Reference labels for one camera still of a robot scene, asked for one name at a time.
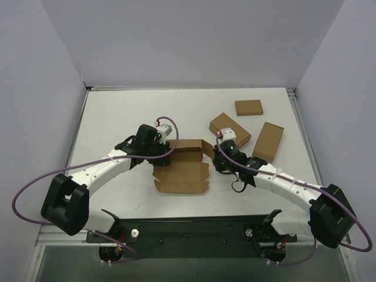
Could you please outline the brown paper box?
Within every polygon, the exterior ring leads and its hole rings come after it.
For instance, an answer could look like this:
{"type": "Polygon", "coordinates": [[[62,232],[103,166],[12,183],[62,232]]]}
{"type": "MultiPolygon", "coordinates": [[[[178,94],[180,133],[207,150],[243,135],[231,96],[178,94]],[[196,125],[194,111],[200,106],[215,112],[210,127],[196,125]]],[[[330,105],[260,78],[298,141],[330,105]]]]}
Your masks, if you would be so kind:
{"type": "Polygon", "coordinates": [[[161,193],[203,194],[209,188],[207,156],[214,159],[213,146],[203,139],[171,140],[171,164],[153,169],[156,189],[161,193]]]}

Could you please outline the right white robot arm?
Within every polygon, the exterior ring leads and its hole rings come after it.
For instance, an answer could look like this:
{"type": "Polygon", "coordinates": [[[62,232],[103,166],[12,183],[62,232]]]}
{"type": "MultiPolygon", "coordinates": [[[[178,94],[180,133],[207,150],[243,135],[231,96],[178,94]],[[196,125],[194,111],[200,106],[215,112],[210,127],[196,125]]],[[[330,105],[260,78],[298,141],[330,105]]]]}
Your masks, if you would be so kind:
{"type": "Polygon", "coordinates": [[[221,174],[233,174],[245,186],[268,190],[303,209],[299,216],[281,212],[271,222],[280,235],[306,234],[335,249],[354,225],[352,207],[341,188],[304,183],[258,157],[248,157],[235,142],[214,146],[213,164],[221,174]]]}

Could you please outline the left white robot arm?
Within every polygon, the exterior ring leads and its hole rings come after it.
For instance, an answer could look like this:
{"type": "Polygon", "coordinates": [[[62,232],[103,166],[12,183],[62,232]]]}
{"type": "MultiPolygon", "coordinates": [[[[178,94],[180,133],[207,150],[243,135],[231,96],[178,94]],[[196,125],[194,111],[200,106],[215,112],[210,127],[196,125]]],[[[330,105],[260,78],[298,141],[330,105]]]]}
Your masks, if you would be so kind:
{"type": "Polygon", "coordinates": [[[110,180],[147,160],[151,165],[170,164],[168,135],[170,125],[155,127],[142,124],[135,135],[117,144],[100,163],[65,176],[56,175],[49,186],[41,216],[66,234],[81,230],[98,231],[106,241],[120,236],[118,217],[104,209],[90,206],[90,197],[110,180]]]}

